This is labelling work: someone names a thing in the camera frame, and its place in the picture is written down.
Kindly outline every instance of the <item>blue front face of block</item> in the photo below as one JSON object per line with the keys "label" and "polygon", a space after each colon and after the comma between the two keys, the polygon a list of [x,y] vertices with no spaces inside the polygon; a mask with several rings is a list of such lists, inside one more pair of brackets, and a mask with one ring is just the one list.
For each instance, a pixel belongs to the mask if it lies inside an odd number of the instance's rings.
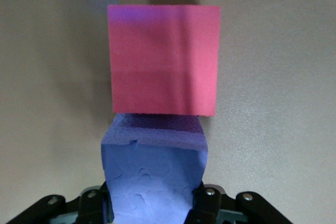
{"label": "blue front face of block", "polygon": [[207,152],[171,147],[103,145],[115,222],[183,223],[202,180]]}
{"label": "blue front face of block", "polygon": [[102,141],[115,223],[183,223],[206,161],[197,116],[118,114]]}

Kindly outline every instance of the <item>bolt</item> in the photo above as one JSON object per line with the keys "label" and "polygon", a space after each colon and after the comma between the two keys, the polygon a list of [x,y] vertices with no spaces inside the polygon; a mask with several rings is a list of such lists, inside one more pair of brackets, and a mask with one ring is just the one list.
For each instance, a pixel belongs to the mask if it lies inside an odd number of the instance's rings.
{"label": "bolt", "polygon": [[212,188],[208,188],[207,190],[206,190],[206,194],[208,194],[209,196],[213,196],[213,195],[215,195],[215,190],[214,189],[212,189]]}
{"label": "bolt", "polygon": [[91,191],[91,192],[88,194],[88,198],[93,198],[95,195],[97,195],[96,191]]}
{"label": "bolt", "polygon": [[50,199],[50,200],[48,201],[48,205],[53,205],[53,204],[55,204],[57,201],[58,201],[57,197],[54,196],[52,199]]}
{"label": "bolt", "polygon": [[251,201],[253,200],[253,197],[251,194],[243,194],[244,200]]}

